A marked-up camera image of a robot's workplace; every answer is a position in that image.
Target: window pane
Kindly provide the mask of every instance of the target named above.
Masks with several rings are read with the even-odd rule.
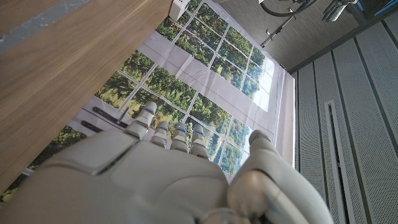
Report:
[[[199,39],[187,31],[184,31],[181,34],[180,38],[178,38],[175,44],[184,49],[186,52],[192,54],[195,59],[206,66],[209,65],[214,54],[210,48],[208,48],[205,44],[200,42]]]
[[[199,6],[201,0],[191,0],[189,2],[188,11],[195,12],[195,9]]]
[[[239,68],[246,70],[246,64],[248,62],[248,59],[241,52],[232,47],[232,45],[230,45],[229,43],[223,42],[218,53],[221,56],[226,57]]]
[[[187,145],[188,147],[191,146],[191,141],[192,141],[192,133],[193,133],[193,128],[197,125],[198,123],[192,119],[188,118],[187,119]],[[214,132],[210,131],[207,128],[203,127],[203,137],[205,138],[205,145],[207,149],[207,153],[209,155],[210,161],[216,162],[215,159],[217,157],[217,154],[223,150],[223,143],[224,140],[221,139],[217,134]]]
[[[260,90],[254,93],[253,102],[264,111],[268,111],[269,94],[260,87]]]
[[[201,8],[197,13],[197,17],[210,26],[219,35],[223,35],[228,27],[228,23],[206,3],[201,5]]]
[[[160,122],[168,122],[169,131],[167,132],[167,137],[171,139],[175,130],[175,125],[178,122],[182,121],[182,119],[184,118],[184,114],[179,112],[174,107],[170,106],[159,97],[152,95],[151,93],[141,88],[127,104],[127,106],[130,107],[129,111],[127,112],[128,115],[130,115],[132,118],[136,118],[139,112],[145,107],[145,105],[149,101],[153,101],[157,105],[157,110],[154,118],[152,119],[150,127],[152,129],[156,129]]]
[[[248,67],[248,75],[258,82],[268,93],[270,92],[272,82],[271,76],[251,61]]]
[[[211,69],[221,75],[225,80],[227,80],[236,88],[241,88],[243,72],[241,72],[238,68],[229,63],[227,60],[223,59],[220,56],[217,56],[213,64],[211,65]]]
[[[120,70],[137,81],[141,81],[144,75],[154,65],[154,62],[136,50],[120,67]]]
[[[249,136],[252,130],[238,119],[234,118],[229,130],[228,140],[249,152]]]
[[[221,159],[221,169],[231,175],[234,175],[243,165],[249,154],[241,149],[227,143]]]
[[[35,160],[33,160],[28,168],[36,169],[41,163],[52,157],[54,154],[85,138],[87,138],[87,135],[66,125],[61,132],[58,133],[57,137],[55,137],[35,158]]]
[[[262,75],[263,71],[252,61],[249,62],[248,75],[255,81],[258,82],[259,77]]]
[[[180,30],[181,28],[170,18],[163,20],[163,22],[156,28],[156,31],[166,37],[169,41],[173,41]]]
[[[181,17],[177,20],[177,23],[180,24],[181,26],[184,26],[188,20],[191,18],[191,15],[185,11]]]
[[[264,72],[264,75],[260,77],[259,83],[260,86],[262,86],[268,93],[270,92],[272,78],[268,75],[268,73]]]
[[[211,29],[207,28],[197,19],[193,19],[191,23],[188,25],[187,29],[194,33],[197,37],[199,37],[204,43],[209,45],[212,49],[216,50],[218,43],[221,40],[216,33],[214,33]]]
[[[28,176],[21,174],[8,188],[5,192],[0,195],[0,209],[10,201],[12,196],[17,192],[18,187],[21,186],[23,181],[26,180]]]
[[[266,61],[266,56],[256,47],[253,48],[253,53],[251,54],[250,59],[258,64],[260,67],[263,66],[263,64]]]
[[[195,94],[193,88],[160,66],[157,66],[148,77],[145,86],[170,100],[170,102],[183,110],[188,109]]]
[[[249,77],[246,77],[244,79],[244,83],[243,83],[243,88],[242,88],[242,92],[250,97],[250,99],[254,99],[254,95],[256,94],[256,92],[258,92],[260,90],[260,86],[259,84],[257,84],[255,81],[251,80]]]
[[[119,108],[136,86],[133,81],[115,72],[105,85],[95,93],[95,96],[105,103]]]
[[[224,136],[231,120],[231,115],[200,93],[190,114]]]
[[[273,62],[270,58],[266,59],[266,64],[265,64],[265,71],[271,76],[274,76],[275,72],[275,67],[279,66],[277,63]]]
[[[250,55],[252,44],[233,27],[229,27],[226,39],[241,50],[246,56]]]
[[[213,162],[214,162],[215,164],[218,164],[218,163],[220,162],[221,153],[222,153],[222,152],[223,152],[222,150],[217,151],[216,157],[215,157],[214,160],[213,160]]]

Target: wooden table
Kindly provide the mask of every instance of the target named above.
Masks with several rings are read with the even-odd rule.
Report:
[[[61,1],[10,2],[0,3],[0,18],[18,18],[0,32]],[[171,3],[91,0],[0,55],[0,192],[166,18]]]

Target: green trees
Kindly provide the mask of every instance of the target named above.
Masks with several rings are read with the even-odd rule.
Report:
[[[252,44],[233,27],[228,29],[226,39],[239,50],[241,50],[247,57],[250,55]]]
[[[244,74],[227,60],[217,56],[211,65],[211,69],[240,89]]]
[[[197,13],[197,17],[210,26],[219,35],[223,35],[228,23],[221,18],[209,5],[203,3]]]
[[[185,141],[186,141],[188,148],[191,147],[193,128],[195,127],[193,122],[190,122],[189,119],[190,118],[188,118],[188,120],[185,122],[185,128],[187,129],[185,131],[185,135],[186,135]]]
[[[201,94],[193,104],[190,114],[222,135],[226,134],[231,120],[231,115]]]
[[[244,79],[242,92],[253,100],[254,95],[256,94],[257,91],[260,90],[260,88],[261,87],[256,82],[246,77]]]
[[[156,31],[166,37],[169,41],[173,41],[180,30],[181,27],[177,26],[170,18],[163,20],[163,22],[156,28]]]
[[[260,67],[258,67],[255,63],[250,61],[249,62],[249,66],[248,66],[248,75],[253,80],[257,80],[258,81],[259,77],[261,76],[261,73],[262,73],[262,69]]]
[[[133,81],[115,72],[105,85],[95,93],[95,96],[105,103],[119,108],[136,86]]]
[[[246,64],[248,62],[248,59],[238,50],[236,50],[232,45],[230,45],[227,42],[223,42],[221,44],[221,48],[218,51],[218,53],[226,57],[228,60],[230,60],[232,63],[234,63],[236,66],[238,66],[242,70],[246,70]]]
[[[28,176],[21,174],[8,188],[5,192],[0,195],[0,209],[5,206],[5,204],[12,198],[12,196],[17,192],[19,186]]]
[[[189,2],[188,11],[194,12],[195,9],[199,6],[201,0],[191,0]]]
[[[191,18],[191,15],[187,11],[185,11],[181,15],[181,17],[177,20],[177,23],[180,24],[181,26],[184,26],[189,21],[190,18]]]
[[[253,48],[253,53],[251,54],[250,59],[254,63],[262,66],[265,62],[266,56],[259,49],[257,49],[257,47],[255,47]]]
[[[187,110],[195,90],[170,74],[164,68],[157,66],[145,82],[150,90],[170,100],[174,105]]]
[[[230,143],[227,143],[223,158],[221,159],[221,169],[233,175],[240,167],[242,154],[242,150],[234,147]]]
[[[212,50],[210,50],[205,44],[200,42],[199,39],[197,39],[195,36],[187,31],[184,31],[181,34],[175,45],[192,54],[195,59],[197,59],[204,65],[208,65],[214,55],[214,52]]]
[[[120,67],[120,70],[137,81],[141,81],[154,62],[136,50]]]
[[[155,102],[158,109],[159,109],[159,103],[162,104],[163,101],[153,95],[145,91],[144,89],[140,88],[138,92],[134,95],[134,97],[130,100],[130,102],[127,104],[127,107],[129,107],[129,111],[127,114],[135,118],[139,114],[139,112],[144,108],[147,102]]]
[[[207,28],[201,22],[193,19],[188,25],[187,29],[199,37],[204,43],[209,45],[213,50],[217,49],[217,46],[221,40],[221,37],[214,33],[212,30]]]
[[[228,139],[237,144],[240,147],[244,147],[246,142],[246,136],[250,134],[250,129],[236,118],[232,120],[231,130],[229,130]]]

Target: white robotic hand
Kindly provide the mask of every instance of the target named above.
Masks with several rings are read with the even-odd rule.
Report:
[[[149,102],[123,133],[102,131],[45,161],[0,210],[0,223],[333,223],[263,132],[251,134],[251,155],[229,185],[208,160],[201,126],[189,153],[183,123],[170,150],[166,122],[143,141],[155,112]]]
[[[356,4],[358,0],[333,0],[323,11],[322,21],[336,21],[348,4]]]
[[[231,223],[243,223],[245,218],[260,223],[264,217],[274,224],[333,223],[319,193],[282,160],[265,133],[253,131],[249,143],[251,155],[228,189],[228,205],[242,217]]]

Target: printed window backdrop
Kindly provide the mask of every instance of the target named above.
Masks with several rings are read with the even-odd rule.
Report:
[[[166,18],[156,31],[268,110],[272,61],[205,2],[191,0],[177,22]],[[249,156],[251,129],[138,51],[127,58],[95,97],[120,112],[128,107],[127,116],[133,118],[148,101],[154,101],[158,108],[151,128],[167,121],[167,137],[171,139],[175,125],[183,121],[189,146],[193,128],[202,125],[210,160],[229,174],[235,174]],[[87,135],[65,126],[28,169],[35,170],[49,157],[84,138]],[[0,208],[26,178],[21,174],[0,196]]]
[[[274,64],[207,3],[192,0],[177,22],[168,17],[156,31],[268,111]]]

